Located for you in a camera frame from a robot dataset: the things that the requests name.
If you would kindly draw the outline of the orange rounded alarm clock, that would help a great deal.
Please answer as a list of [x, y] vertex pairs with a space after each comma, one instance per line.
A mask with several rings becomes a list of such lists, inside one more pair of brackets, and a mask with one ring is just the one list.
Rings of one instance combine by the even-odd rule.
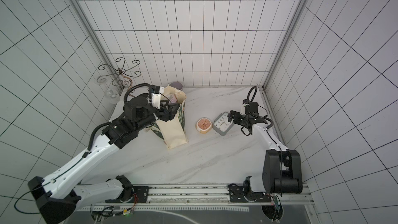
[[198, 132], [206, 134], [212, 129], [212, 122], [208, 118], [201, 118], [197, 121], [195, 127]]

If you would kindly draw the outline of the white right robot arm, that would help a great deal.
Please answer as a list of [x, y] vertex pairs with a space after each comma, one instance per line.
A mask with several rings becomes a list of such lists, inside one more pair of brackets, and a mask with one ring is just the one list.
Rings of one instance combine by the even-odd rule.
[[271, 133], [273, 121], [260, 116], [259, 104], [243, 100], [240, 112], [230, 111], [228, 121], [248, 130], [245, 136], [254, 135], [265, 147], [262, 173], [248, 176], [243, 182], [247, 201], [254, 202], [261, 195], [300, 194], [303, 191], [301, 157], [298, 151], [285, 146]]

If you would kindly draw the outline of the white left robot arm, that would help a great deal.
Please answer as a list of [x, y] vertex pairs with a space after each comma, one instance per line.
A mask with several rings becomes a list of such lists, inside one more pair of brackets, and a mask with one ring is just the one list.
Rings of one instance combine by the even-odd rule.
[[80, 182], [103, 160], [137, 138], [141, 130], [158, 120], [173, 120], [180, 107], [165, 100], [153, 105], [150, 100], [141, 94], [125, 102], [118, 118], [94, 129], [86, 150], [46, 177], [36, 176], [29, 181], [30, 193], [46, 223], [59, 224], [88, 205], [106, 200], [128, 203], [136, 197], [132, 183], [125, 176], [93, 185]]

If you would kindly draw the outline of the grey square alarm clock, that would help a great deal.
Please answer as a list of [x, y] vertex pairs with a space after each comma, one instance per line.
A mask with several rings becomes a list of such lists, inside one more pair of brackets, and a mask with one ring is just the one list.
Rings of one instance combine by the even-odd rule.
[[213, 129], [221, 136], [225, 136], [234, 126], [234, 123], [228, 121], [228, 112], [221, 113], [213, 122]]

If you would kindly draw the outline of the lilac round alarm clock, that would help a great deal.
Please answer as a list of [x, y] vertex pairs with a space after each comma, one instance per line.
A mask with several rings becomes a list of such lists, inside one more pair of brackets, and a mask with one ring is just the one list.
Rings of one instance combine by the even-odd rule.
[[175, 94], [168, 94], [168, 95], [166, 95], [166, 97], [168, 98], [168, 100], [169, 100], [169, 102], [170, 102], [171, 104], [178, 103], [178, 99], [177, 99], [177, 97], [175, 96]]

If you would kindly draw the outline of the cream canvas floral tote bag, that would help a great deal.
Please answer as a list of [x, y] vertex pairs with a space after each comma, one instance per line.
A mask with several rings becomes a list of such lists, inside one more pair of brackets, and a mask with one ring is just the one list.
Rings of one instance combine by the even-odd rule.
[[171, 86], [164, 88], [164, 95], [175, 94], [178, 99], [176, 114], [174, 119], [170, 121], [157, 120], [150, 130], [158, 136], [166, 144], [168, 149], [173, 149], [183, 144], [188, 143], [185, 129], [185, 104], [186, 94], [178, 89]]

